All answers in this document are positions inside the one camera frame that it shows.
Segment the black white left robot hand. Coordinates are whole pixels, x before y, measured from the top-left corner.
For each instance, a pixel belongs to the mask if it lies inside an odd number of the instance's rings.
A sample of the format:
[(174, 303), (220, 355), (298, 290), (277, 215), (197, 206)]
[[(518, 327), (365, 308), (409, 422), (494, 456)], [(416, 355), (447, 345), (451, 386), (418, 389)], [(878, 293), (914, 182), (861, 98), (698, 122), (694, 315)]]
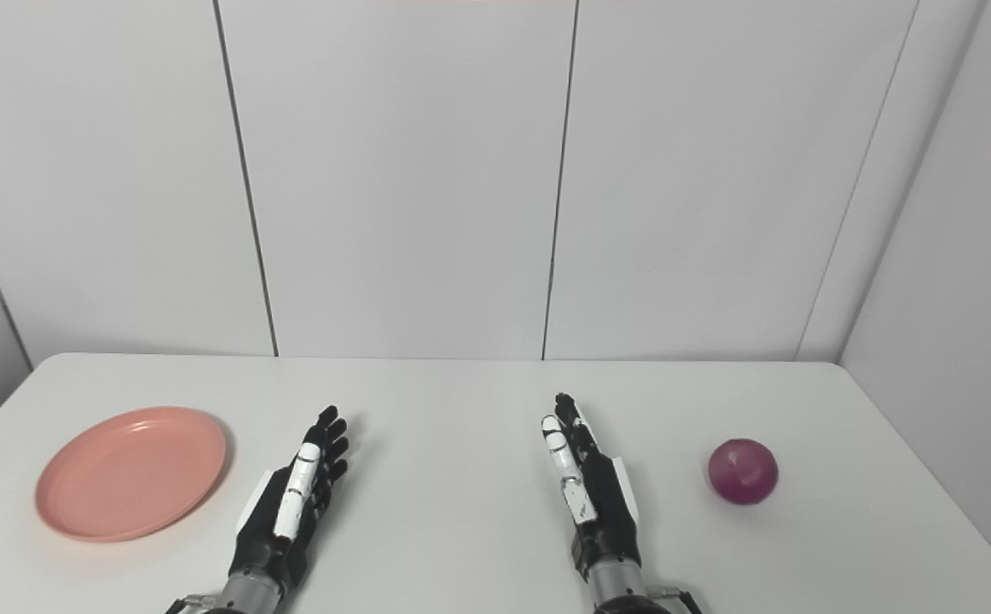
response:
[(328, 510), (334, 485), (348, 471), (347, 427), (339, 409), (329, 405), (288, 466), (267, 474), (235, 538), (228, 574), (266, 576), (284, 595), (305, 579), (317, 525)]

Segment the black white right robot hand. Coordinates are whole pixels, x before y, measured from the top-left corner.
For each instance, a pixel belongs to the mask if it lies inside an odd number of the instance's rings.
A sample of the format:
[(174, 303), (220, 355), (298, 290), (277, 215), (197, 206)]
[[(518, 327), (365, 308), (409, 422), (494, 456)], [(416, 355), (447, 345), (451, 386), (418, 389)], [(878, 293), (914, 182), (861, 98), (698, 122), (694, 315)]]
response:
[(637, 508), (627, 470), (598, 446), (575, 400), (555, 396), (553, 412), (542, 417), (542, 436), (560, 492), (575, 528), (572, 560), (582, 579), (605, 560), (642, 564), (637, 543)]

